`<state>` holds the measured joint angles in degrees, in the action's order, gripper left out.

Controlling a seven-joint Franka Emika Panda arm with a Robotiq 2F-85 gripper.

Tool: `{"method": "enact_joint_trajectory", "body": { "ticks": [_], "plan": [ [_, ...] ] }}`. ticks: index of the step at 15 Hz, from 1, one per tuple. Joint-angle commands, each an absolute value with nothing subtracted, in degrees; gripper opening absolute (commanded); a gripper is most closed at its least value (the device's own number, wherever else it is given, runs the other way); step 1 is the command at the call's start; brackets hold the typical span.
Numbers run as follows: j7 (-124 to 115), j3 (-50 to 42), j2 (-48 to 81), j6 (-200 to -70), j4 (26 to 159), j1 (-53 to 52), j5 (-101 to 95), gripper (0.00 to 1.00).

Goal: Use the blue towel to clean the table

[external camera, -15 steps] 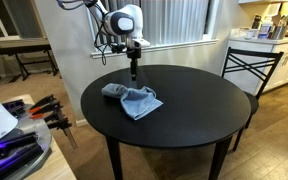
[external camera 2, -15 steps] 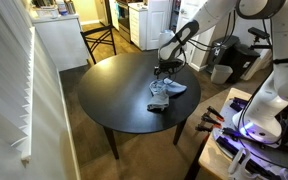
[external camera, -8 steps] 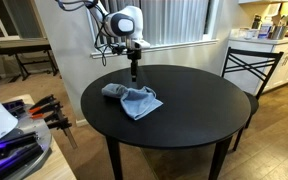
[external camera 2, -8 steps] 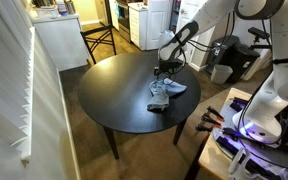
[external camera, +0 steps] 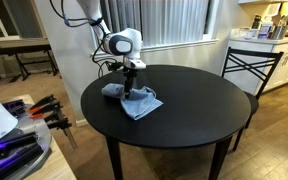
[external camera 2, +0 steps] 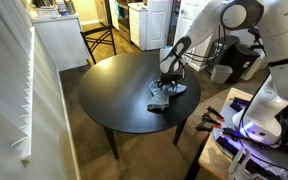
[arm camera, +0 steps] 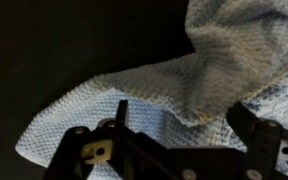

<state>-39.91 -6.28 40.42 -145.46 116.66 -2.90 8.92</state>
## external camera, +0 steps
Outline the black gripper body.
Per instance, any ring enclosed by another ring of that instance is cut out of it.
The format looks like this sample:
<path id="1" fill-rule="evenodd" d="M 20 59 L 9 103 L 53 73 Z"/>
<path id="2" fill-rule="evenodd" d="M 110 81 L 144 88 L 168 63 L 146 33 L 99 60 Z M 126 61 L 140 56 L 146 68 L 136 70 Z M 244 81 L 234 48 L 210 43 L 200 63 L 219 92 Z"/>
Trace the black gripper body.
<path id="1" fill-rule="evenodd" d="M 123 68 L 123 75 L 126 77 L 125 84 L 124 84 L 124 92 L 126 94 L 129 94 L 130 90 L 133 87 L 133 80 L 137 76 L 137 70 L 124 67 Z"/>

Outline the grey metal robot base plate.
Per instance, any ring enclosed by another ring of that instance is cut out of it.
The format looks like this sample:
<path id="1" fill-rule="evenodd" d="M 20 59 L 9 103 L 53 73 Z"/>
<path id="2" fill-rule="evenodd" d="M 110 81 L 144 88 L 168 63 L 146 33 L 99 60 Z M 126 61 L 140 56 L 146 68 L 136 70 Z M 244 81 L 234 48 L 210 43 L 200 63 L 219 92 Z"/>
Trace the grey metal robot base plate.
<path id="1" fill-rule="evenodd" d="M 0 139 L 0 180 L 23 180 L 39 170 L 52 150 L 51 134 L 43 119 L 32 119 L 22 99 L 4 103 L 17 126 Z"/>

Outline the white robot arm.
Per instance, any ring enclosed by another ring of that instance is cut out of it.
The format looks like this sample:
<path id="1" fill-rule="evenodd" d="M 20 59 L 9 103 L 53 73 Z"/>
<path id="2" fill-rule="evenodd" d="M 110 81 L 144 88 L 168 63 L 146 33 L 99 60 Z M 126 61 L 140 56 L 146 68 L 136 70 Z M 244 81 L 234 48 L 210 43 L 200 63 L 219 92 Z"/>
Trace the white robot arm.
<path id="1" fill-rule="evenodd" d="M 140 58 L 142 46 L 141 33 L 133 28 L 112 33 L 106 26 L 100 11 L 100 0 L 77 0 L 90 26 L 102 40 L 104 51 L 108 54 L 123 56 L 123 66 L 131 71 L 145 69 L 146 64 Z"/>

